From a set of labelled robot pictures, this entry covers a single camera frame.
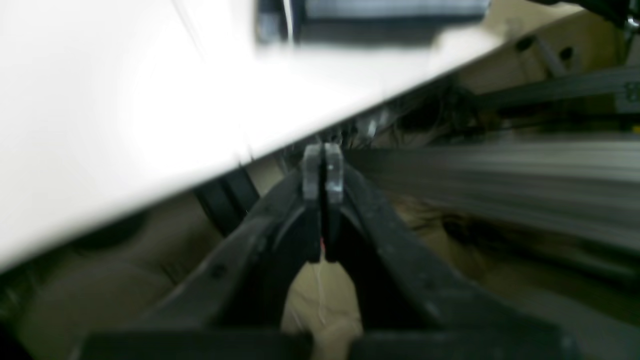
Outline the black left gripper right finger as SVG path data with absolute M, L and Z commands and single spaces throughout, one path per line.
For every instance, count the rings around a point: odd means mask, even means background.
M 361 337 L 350 360 L 580 360 L 557 325 L 507 305 L 434 254 L 390 203 L 322 146 L 326 259 L 352 279 Z

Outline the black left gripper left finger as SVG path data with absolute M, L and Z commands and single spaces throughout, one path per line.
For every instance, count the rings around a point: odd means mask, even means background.
M 198 269 L 137 321 L 94 333 L 82 360 L 309 360 L 313 336 L 281 331 L 292 282 L 323 253 L 323 145 L 252 208 Z

